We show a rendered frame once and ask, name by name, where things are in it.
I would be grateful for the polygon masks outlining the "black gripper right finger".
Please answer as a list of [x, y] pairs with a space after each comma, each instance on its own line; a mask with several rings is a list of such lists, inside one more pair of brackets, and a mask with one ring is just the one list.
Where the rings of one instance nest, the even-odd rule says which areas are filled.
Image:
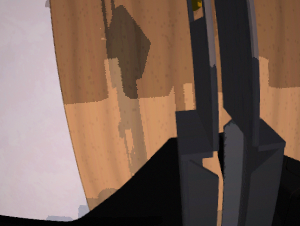
[[[223, 132], [219, 132], [219, 145], [218, 159], [223, 178]], [[300, 226], [300, 161], [285, 154], [272, 226]]]

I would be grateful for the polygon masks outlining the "wooden board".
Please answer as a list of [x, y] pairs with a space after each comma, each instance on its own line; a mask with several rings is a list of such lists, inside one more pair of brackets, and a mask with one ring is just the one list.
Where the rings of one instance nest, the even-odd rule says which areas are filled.
[[[254, 0], [260, 118], [300, 161], [300, 0]], [[49, 0], [66, 122], [89, 211], [196, 109], [186, 0]]]

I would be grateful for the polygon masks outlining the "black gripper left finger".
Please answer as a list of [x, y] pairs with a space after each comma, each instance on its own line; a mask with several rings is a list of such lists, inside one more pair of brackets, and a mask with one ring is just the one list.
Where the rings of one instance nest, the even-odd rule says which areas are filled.
[[182, 226], [177, 137], [170, 138], [101, 205], [76, 221], [0, 215], [0, 226]]

